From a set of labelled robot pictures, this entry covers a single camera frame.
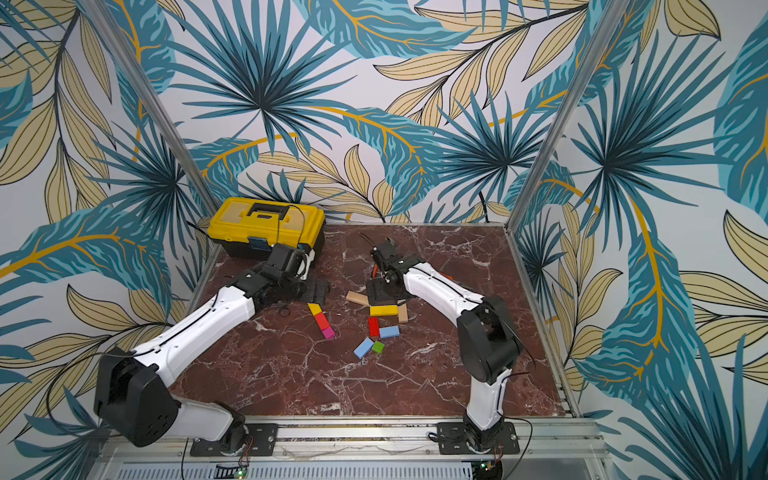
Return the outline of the yellow long block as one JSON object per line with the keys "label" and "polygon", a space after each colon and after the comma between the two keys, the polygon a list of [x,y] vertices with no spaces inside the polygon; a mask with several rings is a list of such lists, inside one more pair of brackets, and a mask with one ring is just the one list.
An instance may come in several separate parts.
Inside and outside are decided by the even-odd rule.
{"label": "yellow long block", "polygon": [[369,311],[371,317],[387,317],[399,315],[399,307],[397,305],[371,306]]}

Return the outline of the red block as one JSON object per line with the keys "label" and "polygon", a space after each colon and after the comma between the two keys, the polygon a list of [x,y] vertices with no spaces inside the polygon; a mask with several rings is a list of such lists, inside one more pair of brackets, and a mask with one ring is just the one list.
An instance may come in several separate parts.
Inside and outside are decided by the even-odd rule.
{"label": "red block", "polygon": [[318,326],[320,327],[321,331],[326,331],[331,327],[326,315],[323,312],[316,315],[315,320],[318,323]]}
{"label": "red block", "polygon": [[368,330],[371,338],[378,338],[380,336],[380,325],[377,317],[368,318]]}

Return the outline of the natural wood long block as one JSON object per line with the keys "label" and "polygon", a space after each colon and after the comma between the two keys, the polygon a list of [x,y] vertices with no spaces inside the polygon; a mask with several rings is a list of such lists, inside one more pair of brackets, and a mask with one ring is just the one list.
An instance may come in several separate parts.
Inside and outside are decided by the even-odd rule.
{"label": "natural wood long block", "polygon": [[407,305],[405,303],[398,306],[398,322],[400,324],[406,324],[409,321],[409,314]]}

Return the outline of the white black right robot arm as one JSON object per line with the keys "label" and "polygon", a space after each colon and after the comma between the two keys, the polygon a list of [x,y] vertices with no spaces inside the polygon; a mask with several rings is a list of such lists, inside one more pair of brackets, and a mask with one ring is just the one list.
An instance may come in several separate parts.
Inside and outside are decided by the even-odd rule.
{"label": "white black right robot arm", "polygon": [[385,240],[370,251],[380,276],[374,282],[392,299],[419,298],[456,327],[460,360],[471,376],[463,415],[464,441],[485,453],[500,440],[506,386],[523,348],[504,300],[475,293],[418,256],[400,254]]}

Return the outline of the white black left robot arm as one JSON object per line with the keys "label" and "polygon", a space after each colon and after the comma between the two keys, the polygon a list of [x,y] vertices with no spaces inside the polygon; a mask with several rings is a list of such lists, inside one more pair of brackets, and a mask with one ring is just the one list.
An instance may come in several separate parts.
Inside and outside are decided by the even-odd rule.
{"label": "white black left robot arm", "polygon": [[106,352],[98,365],[94,411],[136,447],[163,438],[217,444],[227,455],[249,444],[242,414],[220,403],[174,396],[170,388],[184,370],[240,324],[307,290],[316,254],[277,244],[266,261],[246,269],[169,330],[124,351]]}

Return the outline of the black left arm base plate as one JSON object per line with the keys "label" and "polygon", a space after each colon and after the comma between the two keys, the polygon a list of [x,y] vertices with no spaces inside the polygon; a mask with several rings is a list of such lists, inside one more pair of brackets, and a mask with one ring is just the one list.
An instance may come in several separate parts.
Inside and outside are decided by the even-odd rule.
{"label": "black left arm base plate", "polygon": [[224,457],[236,459],[270,457],[278,433],[275,423],[238,424],[216,441],[195,439],[190,447],[192,457]]}

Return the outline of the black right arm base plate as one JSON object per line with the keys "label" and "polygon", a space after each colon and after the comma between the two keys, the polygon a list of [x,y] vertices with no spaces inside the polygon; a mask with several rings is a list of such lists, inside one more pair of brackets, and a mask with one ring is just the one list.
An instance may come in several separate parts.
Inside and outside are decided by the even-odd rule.
{"label": "black right arm base plate", "polygon": [[488,430],[471,422],[441,422],[435,439],[441,455],[511,455],[521,450],[514,425],[505,421]]}

